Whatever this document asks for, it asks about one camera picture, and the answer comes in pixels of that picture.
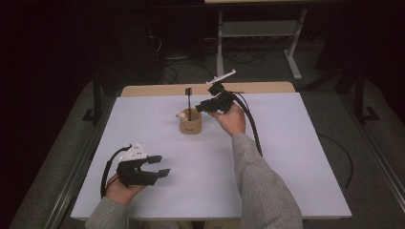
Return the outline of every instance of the wooden cup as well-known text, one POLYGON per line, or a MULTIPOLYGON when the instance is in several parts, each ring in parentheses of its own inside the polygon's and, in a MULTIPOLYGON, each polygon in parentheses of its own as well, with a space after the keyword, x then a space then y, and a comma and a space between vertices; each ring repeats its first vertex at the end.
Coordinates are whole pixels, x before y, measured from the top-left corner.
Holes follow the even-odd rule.
MULTIPOLYGON (((188 108, 183 110, 187 117, 188 108)), ((181 121, 180 122, 180 131, 185 135, 196 135, 199 134, 202 130, 202 114, 197 112, 196 109, 191 109, 191 121, 181 121)))

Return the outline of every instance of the person's right hand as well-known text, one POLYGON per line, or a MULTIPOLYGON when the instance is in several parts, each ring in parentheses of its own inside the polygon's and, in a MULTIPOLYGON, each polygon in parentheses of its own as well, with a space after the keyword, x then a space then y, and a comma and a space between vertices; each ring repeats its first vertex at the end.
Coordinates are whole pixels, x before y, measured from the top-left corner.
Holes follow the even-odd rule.
POLYGON ((230 135, 245 133, 245 113, 235 103, 232 104, 229 111, 225 114, 218 112, 208 113, 215 117, 220 123, 221 127, 230 135))

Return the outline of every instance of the person's left hand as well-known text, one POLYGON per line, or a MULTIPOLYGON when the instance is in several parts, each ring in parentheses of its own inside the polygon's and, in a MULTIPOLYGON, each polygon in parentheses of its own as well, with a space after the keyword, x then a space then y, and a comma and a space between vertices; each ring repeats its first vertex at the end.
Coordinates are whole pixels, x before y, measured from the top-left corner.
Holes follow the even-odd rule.
POLYGON ((147 185, 134 185, 126 187, 119 179, 118 174, 113 175, 107 182, 105 197, 127 206, 132 198, 142 191, 147 185))

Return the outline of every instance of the gray sweater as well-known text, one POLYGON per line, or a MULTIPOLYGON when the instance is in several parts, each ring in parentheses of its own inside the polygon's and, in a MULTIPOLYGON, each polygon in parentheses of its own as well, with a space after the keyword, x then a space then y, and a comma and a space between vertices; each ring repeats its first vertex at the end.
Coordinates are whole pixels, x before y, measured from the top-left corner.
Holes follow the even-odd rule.
MULTIPOLYGON (((259 155, 255 142, 245 134, 235 135, 232 147, 244 228, 303 228, 301 211, 291 192, 259 155)), ((128 215, 128 207, 103 198, 86 227, 126 228, 128 215)))

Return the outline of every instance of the white tabletop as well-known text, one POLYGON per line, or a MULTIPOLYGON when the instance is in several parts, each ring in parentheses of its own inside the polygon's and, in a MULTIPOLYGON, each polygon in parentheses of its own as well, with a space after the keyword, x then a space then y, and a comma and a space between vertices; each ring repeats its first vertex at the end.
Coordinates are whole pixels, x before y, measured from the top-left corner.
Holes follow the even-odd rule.
MULTIPOLYGON (((192 95, 192 106, 210 98, 192 95)), ((304 219, 352 215, 298 93, 245 94, 263 155, 286 182, 304 219)), ((184 135, 176 114, 187 106, 185 95, 119 97, 96 150, 72 212, 87 219, 100 201, 99 186, 107 160, 129 144, 142 142, 161 163, 141 168, 171 169, 168 177, 147 187, 131 203, 133 219, 235 219, 241 199, 233 172, 230 137, 202 113, 202 132, 184 135)), ((253 137, 248 120, 246 133, 253 137)), ((117 168, 117 158, 110 171, 117 168)))

